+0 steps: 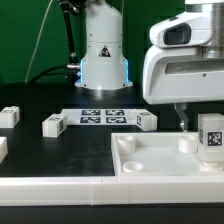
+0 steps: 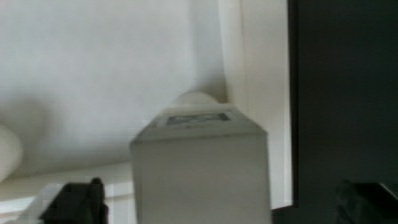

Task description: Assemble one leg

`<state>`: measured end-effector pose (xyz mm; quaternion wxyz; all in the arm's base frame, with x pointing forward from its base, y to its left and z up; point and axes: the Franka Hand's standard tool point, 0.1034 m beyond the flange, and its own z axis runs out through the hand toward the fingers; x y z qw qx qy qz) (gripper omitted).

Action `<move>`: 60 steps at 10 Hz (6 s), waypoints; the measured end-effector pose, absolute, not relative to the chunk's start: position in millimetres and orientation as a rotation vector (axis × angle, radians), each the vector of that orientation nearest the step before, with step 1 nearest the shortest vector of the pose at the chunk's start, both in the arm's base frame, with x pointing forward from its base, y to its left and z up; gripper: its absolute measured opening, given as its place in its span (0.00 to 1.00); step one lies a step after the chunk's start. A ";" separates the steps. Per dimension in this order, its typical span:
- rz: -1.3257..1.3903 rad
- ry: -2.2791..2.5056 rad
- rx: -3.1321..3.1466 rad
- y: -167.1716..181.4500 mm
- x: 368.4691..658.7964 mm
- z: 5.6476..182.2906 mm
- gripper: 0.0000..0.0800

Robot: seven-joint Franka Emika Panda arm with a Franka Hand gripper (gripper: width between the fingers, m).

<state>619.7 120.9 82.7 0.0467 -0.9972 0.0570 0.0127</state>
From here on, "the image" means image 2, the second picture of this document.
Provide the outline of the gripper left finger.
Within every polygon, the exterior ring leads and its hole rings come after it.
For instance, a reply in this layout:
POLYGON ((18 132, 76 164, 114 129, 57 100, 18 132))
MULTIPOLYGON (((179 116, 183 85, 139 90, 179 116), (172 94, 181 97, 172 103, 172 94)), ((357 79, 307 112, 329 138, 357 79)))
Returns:
POLYGON ((50 184, 14 224, 108 224, 101 179, 94 178, 85 183, 50 184))

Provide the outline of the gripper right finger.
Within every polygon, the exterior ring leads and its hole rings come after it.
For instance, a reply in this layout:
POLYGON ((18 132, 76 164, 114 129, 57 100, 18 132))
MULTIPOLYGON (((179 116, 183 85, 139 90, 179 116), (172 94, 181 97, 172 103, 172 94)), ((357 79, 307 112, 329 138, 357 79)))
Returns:
POLYGON ((339 183, 334 224, 398 224, 398 197, 380 183, 339 183))

